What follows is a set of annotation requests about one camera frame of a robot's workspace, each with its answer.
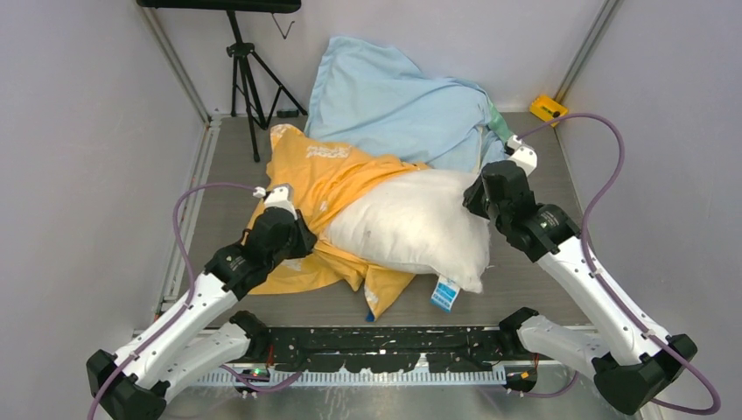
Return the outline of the white pillow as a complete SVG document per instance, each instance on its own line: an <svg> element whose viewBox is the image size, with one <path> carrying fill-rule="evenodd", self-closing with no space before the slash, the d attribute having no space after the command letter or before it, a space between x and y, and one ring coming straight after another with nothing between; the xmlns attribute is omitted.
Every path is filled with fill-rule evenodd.
<svg viewBox="0 0 742 420"><path fill-rule="evenodd" d="M416 275L434 275L449 293L481 293L490 263L488 221L463 205L477 175L428 169L381 182L340 211L322 237L368 262L363 291L378 319Z"/></svg>

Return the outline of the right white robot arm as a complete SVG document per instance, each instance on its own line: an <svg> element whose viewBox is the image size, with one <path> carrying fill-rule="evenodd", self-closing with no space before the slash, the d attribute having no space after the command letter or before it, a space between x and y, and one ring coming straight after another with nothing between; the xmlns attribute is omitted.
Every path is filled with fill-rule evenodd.
<svg viewBox="0 0 742 420"><path fill-rule="evenodd" d="M507 357L535 353L558 361L592 379L617 411L633 415L697 354L691 337L654 322L583 249L578 225L562 208L536 202L516 163L486 164L465 190L463 205L492 221L511 247L555 279L598 330L590 336L522 307L499 323Z"/></svg>

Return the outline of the orange pillowcase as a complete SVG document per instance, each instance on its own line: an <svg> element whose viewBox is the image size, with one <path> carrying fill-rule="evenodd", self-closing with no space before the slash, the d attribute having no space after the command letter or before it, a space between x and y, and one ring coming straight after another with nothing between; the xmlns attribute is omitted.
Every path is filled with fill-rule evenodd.
<svg viewBox="0 0 742 420"><path fill-rule="evenodd" d="M314 291L345 281L363 290L367 321L377 320L402 294L413 275L383 268L333 246L324 231L363 194L381 182L427 169L427 164L404 163L399 157L374 157L348 143L323 143L288 123L269 131L271 160L266 173L272 186L288 184L292 202L318 242L304 258L282 262L253 294L281 295Z"/></svg>

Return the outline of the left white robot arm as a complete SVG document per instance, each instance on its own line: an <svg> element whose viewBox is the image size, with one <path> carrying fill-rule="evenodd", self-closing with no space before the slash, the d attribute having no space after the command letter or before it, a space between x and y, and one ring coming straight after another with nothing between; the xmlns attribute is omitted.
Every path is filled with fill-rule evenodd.
<svg viewBox="0 0 742 420"><path fill-rule="evenodd" d="M260 361L269 341L247 311L237 312L214 336L195 338L280 263L308 256L316 240L300 211L266 207L242 242L216 251L192 292L127 345L113 353L99 350L87 360L93 406L114 419L158 419L175 396L218 366L240 357Z"/></svg>

